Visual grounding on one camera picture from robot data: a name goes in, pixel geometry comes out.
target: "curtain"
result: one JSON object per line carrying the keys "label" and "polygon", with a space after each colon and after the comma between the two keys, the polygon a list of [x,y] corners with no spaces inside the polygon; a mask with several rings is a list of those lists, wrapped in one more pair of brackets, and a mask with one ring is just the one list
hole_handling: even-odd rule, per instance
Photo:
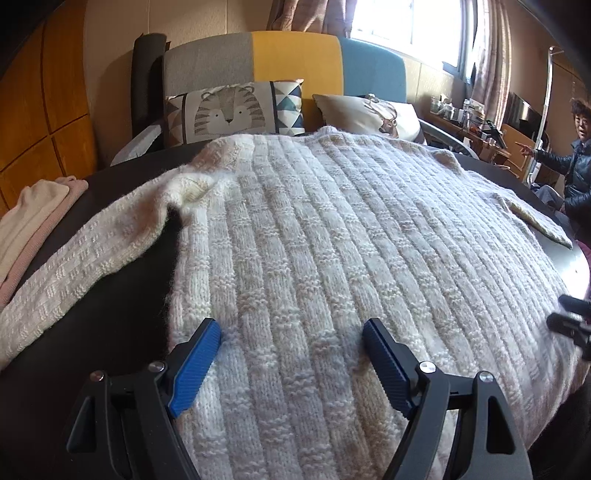
{"label": "curtain", "polygon": [[511,81],[511,31],[502,0],[476,0],[476,78],[472,98],[484,104],[486,118],[500,127]]}
{"label": "curtain", "polygon": [[357,0],[274,0],[267,30],[350,37]]}

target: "pillow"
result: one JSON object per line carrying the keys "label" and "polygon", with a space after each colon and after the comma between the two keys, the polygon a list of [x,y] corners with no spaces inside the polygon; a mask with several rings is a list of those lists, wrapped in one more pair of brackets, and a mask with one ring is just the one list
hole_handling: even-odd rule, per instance
{"label": "pillow", "polygon": [[304,80],[224,85],[166,98],[167,146],[235,133],[304,133]]}
{"label": "pillow", "polygon": [[316,105],[322,112],[326,125],[352,134],[378,134],[390,136],[382,131],[384,119],[375,112],[377,109],[383,116],[390,118],[392,108],[396,117],[397,138],[409,142],[424,143],[423,131],[418,122],[417,113],[410,103],[396,103],[379,100],[379,103],[361,97],[343,95],[312,95]]}

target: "metal screw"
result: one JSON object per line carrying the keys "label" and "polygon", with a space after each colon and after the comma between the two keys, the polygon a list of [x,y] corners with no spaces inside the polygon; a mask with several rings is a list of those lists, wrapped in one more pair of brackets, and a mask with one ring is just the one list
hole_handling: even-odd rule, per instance
{"label": "metal screw", "polygon": [[90,374],[90,381],[91,382],[100,382],[105,377],[105,374],[100,370],[95,370]]}
{"label": "metal screw", "polygon": [[432,374],[437,369],[433,362],[421,362],[418,367],[421,369],[421,372],[426,374]]}
{"label": "metal screw", "polygon": [[480,378],[485,383],[491,383],[495,377],[490,372],[480,372],[478,374],[478,378]]}
{"label": "metal screw", "polygon": [[164,363],[163,362],[152,362],[148,365],[148,370],[150,370],[153,374],[157,374],[164,370]]}

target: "woman's hair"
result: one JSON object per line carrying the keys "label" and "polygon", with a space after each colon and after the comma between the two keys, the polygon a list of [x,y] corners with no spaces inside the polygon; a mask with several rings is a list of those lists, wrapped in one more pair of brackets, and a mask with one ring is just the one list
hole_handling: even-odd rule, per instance
{"label": "woman's hair", "polygon": [[585,100],[580,98],[573,98],[570,101],[570,104],[573,107],[573,117],[575,117],[575,115],[580,115],[591,122],[591,106],[589,106],[589,104],[585,102]]}

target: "window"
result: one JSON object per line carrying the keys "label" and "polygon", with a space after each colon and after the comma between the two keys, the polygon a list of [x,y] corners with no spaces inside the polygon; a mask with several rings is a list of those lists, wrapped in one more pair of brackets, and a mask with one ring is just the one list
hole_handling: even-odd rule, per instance
{"label": "window", "polygon": [[471,8],[469,0],[358,0],[351,37],[461,75]]}

